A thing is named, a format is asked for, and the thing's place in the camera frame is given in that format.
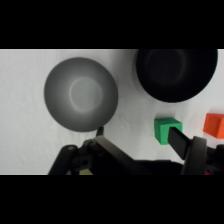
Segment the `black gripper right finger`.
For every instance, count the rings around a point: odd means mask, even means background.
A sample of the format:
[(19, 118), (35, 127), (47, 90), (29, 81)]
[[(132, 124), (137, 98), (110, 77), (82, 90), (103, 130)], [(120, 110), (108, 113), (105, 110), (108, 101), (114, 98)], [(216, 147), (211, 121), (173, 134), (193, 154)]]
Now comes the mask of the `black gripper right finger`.
[(224, 175), (224, 144), (208, 147), (206, 139), (189, 139), (174, 127), (169, 129), (168, 143), (184, 161), (182, 175)]

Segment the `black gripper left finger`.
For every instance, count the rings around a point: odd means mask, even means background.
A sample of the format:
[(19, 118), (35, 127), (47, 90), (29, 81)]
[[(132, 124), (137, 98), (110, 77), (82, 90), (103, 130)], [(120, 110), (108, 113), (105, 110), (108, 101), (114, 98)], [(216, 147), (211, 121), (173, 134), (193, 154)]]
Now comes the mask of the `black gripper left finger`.
[(80, 147), (62, 147), (49, 175), (79, 175), (83, 170), (89, 170), (93, 175), (152, 175), (106, 139), (103, 127), (98, 128), (95, 138), (85, 140)]

